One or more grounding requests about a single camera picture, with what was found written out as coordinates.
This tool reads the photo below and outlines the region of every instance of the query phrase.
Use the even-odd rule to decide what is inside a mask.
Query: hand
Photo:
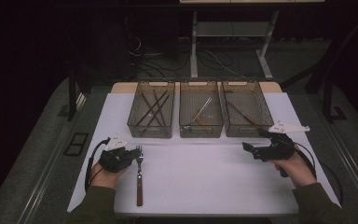
[[[310,168],[297,152],[288,160],[272,160],[270,162],[275,164],[277,170],[280,170],[282,167],[292,179],[296,188],[316,183],[316,179],[310,171]]]
[[[117,173],[112,173],[109,171],[104,170],[104,168],[100,165],[100,163],[95,163],[91,169],[91,182],[89,183],[90,186],[99,186],[99,187],[106,187],[110,189],[116,188],[116,183],[118,178],[124,174],[128,169],[125,168]]]

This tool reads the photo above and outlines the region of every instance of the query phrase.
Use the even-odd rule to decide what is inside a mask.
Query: dark green jacket
[[[348,215],[332,203],[320,183],[294,189],[299,223],[347,223]],[[83,202],[75,208],[67,223],[116,223],[116,192],[103,187],[89,187]]]

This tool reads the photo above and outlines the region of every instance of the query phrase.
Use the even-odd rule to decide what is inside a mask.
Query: white bracket
[[[270,133],[296,133],[296,132],[308,132],[310,127],[308,126],[299,126],[294,124],[289,124],[281,122],[278,120],[276,124],[271,126],[268,131]]]
[[[120,147],[126,147],[127,142],[118,134],[114,134],[110,137],[110,141],[106,146],[106,150],[113,150]]]

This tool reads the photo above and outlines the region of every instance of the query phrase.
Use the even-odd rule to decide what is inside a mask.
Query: fork handle
[[[144,205],[144,195],[142,193],[142,175],[137,176],[137,184],[136,184],[136,205],[142,206]]]

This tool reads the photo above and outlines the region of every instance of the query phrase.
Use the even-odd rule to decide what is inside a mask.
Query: gray carpet
[[[242,40],[240,42],[219,42],[223,50],[213,51],[216,45],[213,41],[200,42],[200,49],[216,52],[215,56],[227,64],[227,67],[243,76],[262,77],[261,69],[255,59],[254,50],[260,43]],[[316,63],[329,45],[328,41],[279,41],[271,43],[267,60],[274,81],[282,82]],[[184,53],[178,58],[167,59],[148,56],[148,60],[158,64],[160,72],[167,77],[189,77],[188,44],[183,43]],[[199,58],[199,77],[236,76],[222,69],[213,56],[207,51],[201,51]],[[161,76],[160,72],[147,66],[138,70],[139,77]],[[339,106],[345,113],[346,120],[337,120],[329,124],[321,115],[322,92],[307,95],[303,88],[307,83],[304,78],[285,89],[303,125],[310,126],[307,136],[318,157],[334,173],[325,168],[325,173],[339,197],[339,184],[334,178],[338,177],[343,188],[342,207],[352,215],[350,223],[358,223],[358,186],[353,180],[343,160],[339,157],[338,147],[342,147],[331,133],[332,129],[340,137],[345,148],[358,165],[358,113],[348,103],[345,95],[334,89],[333,105]],[[4,185],[0,189],[0,223],[64,223],[66,208],[72,196],[78,171],[83,163],[85,152],[79,157],[67,157],[62,153],[68,146],[74,133],[88,133],[85,150],[95,130],[103,102],[110,87],[96,86],[91,94],[87,94],[78,103],[79,110],[72,121],[61,117],[62,110],[68,103],[67,80],[52,94],[45,111],[34,127],[20,156],[13,166]],[[164,223],[180,223],[179,219],[164,220]],[[219,219],[218,223],[254,223],[246,222],[243,218]],[[297,223],[296,217],[272,217],[274,224]],[[150,223],[147,218],[141,218],[139,223]]]

